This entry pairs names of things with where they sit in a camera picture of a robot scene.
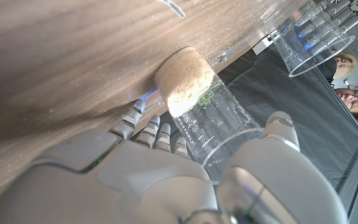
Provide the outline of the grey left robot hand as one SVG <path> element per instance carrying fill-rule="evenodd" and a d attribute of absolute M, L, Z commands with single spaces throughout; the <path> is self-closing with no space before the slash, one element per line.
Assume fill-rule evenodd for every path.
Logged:
<path fill-rule="evenodd" d="M 293 27 L 295 37 L 313 55 L 337 52 L 352 41 L 347 32 L 358 24 L 358 0 L 320 1 L 303 6 Z"/>

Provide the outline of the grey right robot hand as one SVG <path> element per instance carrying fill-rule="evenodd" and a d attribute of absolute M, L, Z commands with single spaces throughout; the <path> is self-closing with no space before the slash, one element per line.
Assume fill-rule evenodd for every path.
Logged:
<path fill-rule="evenodd" d="M 218 185 L 145 103 L 110 131 L 89 129 L 37 156 L 0 196 L 0 223 L 347 223 L 325 176 L 300 152 L 291 117 L 273 113 Z"/>

